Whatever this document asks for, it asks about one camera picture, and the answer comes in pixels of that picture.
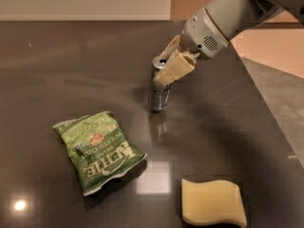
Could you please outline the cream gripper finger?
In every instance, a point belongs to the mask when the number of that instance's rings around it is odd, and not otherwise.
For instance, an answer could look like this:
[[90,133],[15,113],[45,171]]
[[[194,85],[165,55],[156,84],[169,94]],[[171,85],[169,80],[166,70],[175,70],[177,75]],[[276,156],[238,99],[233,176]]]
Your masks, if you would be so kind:
[[183,52],[181,37],[177,35],[160,54],[160,57],[165,61],[172,61],[181,52]]
[[195,69],[198,53],[189,51],[174,51],[168,59],[164,69],[161,69],[153,81],[159,86],[168,86],[178,79],[184,77]]

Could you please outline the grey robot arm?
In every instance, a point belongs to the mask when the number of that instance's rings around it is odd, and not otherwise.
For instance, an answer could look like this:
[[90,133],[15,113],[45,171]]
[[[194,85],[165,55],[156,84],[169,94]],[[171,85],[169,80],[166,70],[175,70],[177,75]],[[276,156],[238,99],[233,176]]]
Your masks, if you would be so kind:
[[197,60],[214,58],[238,34],[282,10],[304,24],[304,0],[212,0],[187,20],[181,34],[161,53],[166,64],[154,82],[172,84],[194,70]]

